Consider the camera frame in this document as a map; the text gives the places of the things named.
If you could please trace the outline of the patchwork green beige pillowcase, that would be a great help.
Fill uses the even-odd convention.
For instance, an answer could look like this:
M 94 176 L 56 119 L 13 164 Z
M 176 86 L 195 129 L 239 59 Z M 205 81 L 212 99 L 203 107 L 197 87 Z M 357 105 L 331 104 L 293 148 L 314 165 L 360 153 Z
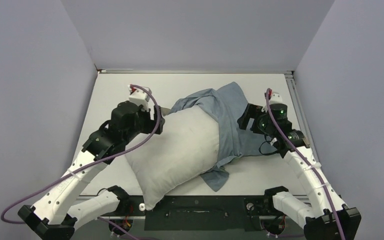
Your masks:
M 235 158 L 248 156 L 271 156 L 277 150 L 266 144 L 265 137 L 250 130 L 241 130 L 237 120 L 243 115 L 248 101 L 236 82 L 219 89 L 208 88 L 180 98 L 170 109 L 170 114 L 194 106 L 200 107 L 219 126 L 219 151 L 216 164 L 201 174 L 204 182 L 215 192 L 227 182 L 229 173 L 224 165 Z

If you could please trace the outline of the white pillow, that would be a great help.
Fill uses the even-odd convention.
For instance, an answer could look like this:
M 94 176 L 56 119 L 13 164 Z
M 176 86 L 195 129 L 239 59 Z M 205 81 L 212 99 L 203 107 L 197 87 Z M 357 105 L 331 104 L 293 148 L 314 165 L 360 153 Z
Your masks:
M 147 211 L 177 186 L 210 170 L 218 160 L 219 124 L 199 106 L 164 119 L 161 134 L 125 154 Z

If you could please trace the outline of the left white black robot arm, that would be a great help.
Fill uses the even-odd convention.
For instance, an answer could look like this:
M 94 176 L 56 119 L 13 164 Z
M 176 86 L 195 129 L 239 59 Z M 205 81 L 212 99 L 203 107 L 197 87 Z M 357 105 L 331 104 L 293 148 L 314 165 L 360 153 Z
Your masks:
M 141 146 L 126 146 L 139 134 L 161 134 L 165 120 L 159 105 L 154 117 L 142 104 L 124 101 L 111 112 L 111 118 L 93 132 L 81 151 L 56 182 L 48 185 L 42 198 L 23 205 L 18 216 L 42 240 L 69 240 L 80 227 L 100 216 L 128 211 L 130 196 L 114 185 L 104 193 L 81 203 L 75 201 L 91 181 L 113 160 Z

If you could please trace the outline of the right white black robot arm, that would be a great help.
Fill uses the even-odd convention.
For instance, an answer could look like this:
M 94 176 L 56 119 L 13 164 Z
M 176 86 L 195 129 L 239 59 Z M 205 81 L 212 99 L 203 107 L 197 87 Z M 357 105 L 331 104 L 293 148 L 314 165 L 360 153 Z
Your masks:
M 241 130 L 253 120 L 249 129 L 271 139 L 270 144 L 293 170 L 309 200 L 305 204 L 279 186 L 265 190 L 268 196 L 262 201 L 263 209 L 288 216 L 303 229 L 307 240 L 353 240 L 362 220 L 359 210 L 349 207 L 334 190 L 315 160 L 307 137 L 293 128 L 287 113 L 283 103 L 265 107 L 249 103 L 237 120 Z

